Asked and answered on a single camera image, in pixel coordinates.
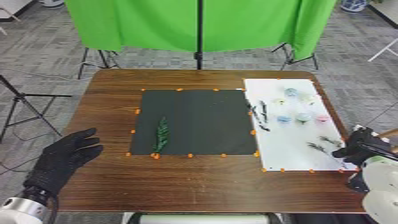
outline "wooden table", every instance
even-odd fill
[[[63,211],[363,212],[351,173],[262,172],[253,156],[127,157],[141,89],[235,89],[244,78],[312,79],[344,135],[342,121],[308,72],[102,70],[68,132],[98,128],[106,151],[79,170],[61,194]]]

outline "metal pole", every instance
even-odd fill
[[[203,70],[203,9],[205,9],[205,0],[198,0],[198,52],[196,52],[198,70]]]

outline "black object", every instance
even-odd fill
[[[368,215],[290,214],[292,224],[377,224]]]
[[[257,140],[239,90],[146,91],[132,141],[132,153],[150,155],[162,117],[169,124],[169,142],[162,154],[251,155]]]
[[[59,195],[77,169],[102,154],[104,146],[97,145],[100,138],[91,138],[95,134],[95,128],[74,133],[43,150],[24,186],[40,187],[54,196]]]
[[[198,0],[198,52],[194,54],[198,70],[203,70],[203,9],[205,0]]]
[[[86,50],[84,50],[84,58],[82,58],[82,64],[81,64],[81,69],[79,69],[79,79],[82,78],[84,67],[86,66],[98,66],[98,65],[91,64],[90,62],[86,62],[88,54],[90,54],[90,48],[86,48]],[[109,69],[109,68],[114,68],[114,67],[122,68],[114,59],[113,59],[114,65],[113,66],[109,65],[109,62],[107,62],[107,59],[106,59],[106,55],[104,55],[104,51],[102,50],[98,50],[98,54],[100,54],[102,61],[104,61],[104,66],[98,66],[98,67],[102,69]]]
[[[287,44],[289,44],[289,43],[283,43],[283,44],[280,45],[280,47],[273,50],[273,53],[274,53],[280,49],[283,49],[283,51],[285,51],[287,60],[285,60],[285,63],[283,63],[281,71],[285,70],[287,65],[294,65],[296,63],[306,61],[308,59],[313,59],[313,62],[315,62],[315,69],[319,70],[319,69],[321,69],[321,66],[319,66],[319,61],[317,61],[315,53],[313,53],[313,55],[312,55],[308,58],[305,58],[303,60],[296,61],[296,58],[294,58],[296,50],[292,50],[292,51],[290,51],[290,54],[289,54]]]
[[[333,152],[333,156],[345,158],[345,162],[358,166],[363,166],[367,159],[376,155],[397,160],[397,156],[392,153],[392,144],[372,133],[372,128],[360,128],[347,140],[347,147]]]
[[[361,193],[368,193],[370,192],[370,188],[368,185],[365,183],[365,174],[363,174],[363,170],[352,174],[351,178],[349,178],[349,183],[347,183],[347,187],[361,192]]]
[[[63,136],[61,133],[59,133],[59,131],[58,131],[58,129],[56,129],[56,127],[54,127],[54,125],[52,125],[52,123],[49,122],[49,120],[45,118],[45,114],[47,114],[47,111],[49,111],[50,106],[54,104],[56,98],[58,97],[72,97],[72,95],[26,94],[26,93],[20,93],[18,92],[15,86],[11,85],[8,79],[4,78],[2,75],[0,75],[0,82],[2,82],[2,84],[6,86],[6,88],[10,89],[10,91],[15,93],[15,101],[13,101],[10,116],[8,116],[8,119],[6,119],[4,130],[2,130],[2,134],[0,134],[0,143],[2,143],[2,140],[4,140],[4,135],[6,135],[8,128],[13,127],[13,126],[17,126],[17,125],[20,125],[20,124],[24,124],[26,122],[31,122],[31,121],[38,120],[38,119],[42,119],[45,121],[45,123],[47,123],[49,127],[52,128],[54,132],[58,133],[59,136]],[[47,107],[43,109],[43,112],[40,112],[38,109],[36,109],[36,107],[33,106],[33,104],[31,104],[31,102],[27,100],[27,96],[50,97],[52,98],[52,100],[49,102],[49,105],[47,105]],[[36,116],[33,118],[29,118],[29,119],[26,119],[26,120],[11,123],[11,118],[13,118],[13,115],[15,115],[15,110],[17,110],[17,104],[18,104],[18,102],[24,103],[24,105],[29,108],[29,110],[34,112],[34,115]]]
[[[141,212],[136,212],[132,217],[130,217],[130,220],[129,220],[129,224],[141,224],[141,217],[143,217],[145,213]]]

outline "tripod stand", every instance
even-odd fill
[[[6,88],[10,89],[10,91],[15,93],[15,100],[13,100],[13,105],[11,105],[11,111],[10,111],[10,116],[8,116],[8,120],[6,120],[6,124],[4,124],[4,130],[2,130],[2,134],[0,134],[0,143],[2,143],[2,140],[4,140],[4,135],[6,135],[8,128],[13,127],[13,126],[17,126],[17,125],[20,125],[20,124],[24,124],[24,123],[27,123],[27,122],[31,122],[31,121],[34,121],[34,120],[38,120],[38,119],[42,119],[45,121],[50,129],[54,130],[54,132],[58,133],[58,135],[63,136],[61,135],[61,132],[58,131],[52,123],[49,122],[49,120],[45,118],[45,114],[49,112],[49,109],[50,109],[50,106],[54,104],[56,98],[58,97],[72,97],[72,95],[26,94],[26,93],[18,92],[15,86],[11,85],[8,79],[4,78],[2,75],[0,75],[0,83],[4,84]],[[29,102],[29,100],[26,98],[27,96],[50,97],[52,98],[52,100],[50,100],[50,102],[47,104],[47,107],[45,107],[45,109],[43,109],[42,112],[38,111],[36,107],[33,106],[33,104],[31,104],[31,102]],[[27,106],[27,108],[33,111],[33,113],[34,113],[36,116],[33,118],[29,118],[29,119],[26,119],[26,120],[11,123],[11,118],[13,118],[13,115],[15,115],[15,110],[17,110],[17,104],[18,104],[18,102],[24,103],[24,105]]]

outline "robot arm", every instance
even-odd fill
[[[43,224],[47,206],[26,198],[11,197],[0,209],[2,224]]]
[[[34,170],[24,182],[26,190],[6,200],[0,208],[2,224],[43,224],[47,205],[54,200],[50,224],[59,207],[58,195],[77,169],[100,156],[104,146],[98,138],[91,138],[97,129],[68,135],[43,150]]]
[[[395,224],[398,220],[398,155],[397,147],[383,137],[398,134],[398,129],[377,136],[370,128],[358,127],[347,147],[333,155],[345,162],[361,166],[361,172],[349,179],[347,186],[368,193],[363,207],[381,224]]]

